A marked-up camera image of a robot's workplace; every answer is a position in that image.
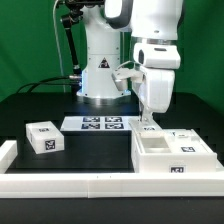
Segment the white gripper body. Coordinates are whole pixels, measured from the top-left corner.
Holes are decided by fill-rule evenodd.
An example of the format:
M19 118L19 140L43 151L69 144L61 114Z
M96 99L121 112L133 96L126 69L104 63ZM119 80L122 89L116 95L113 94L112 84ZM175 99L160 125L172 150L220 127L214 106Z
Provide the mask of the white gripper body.
M132 89L143 105L145 113L165 113L170 105L175 72L173 70L139 68L132 79Z

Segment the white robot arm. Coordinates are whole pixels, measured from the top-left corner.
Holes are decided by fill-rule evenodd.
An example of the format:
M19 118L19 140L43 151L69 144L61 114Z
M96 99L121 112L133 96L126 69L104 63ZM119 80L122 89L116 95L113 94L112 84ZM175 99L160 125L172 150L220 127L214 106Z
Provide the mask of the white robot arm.
M83 0L87 66L82 95L119 98L127 82L140 115L167 111L180 55L175 41L184 0Z

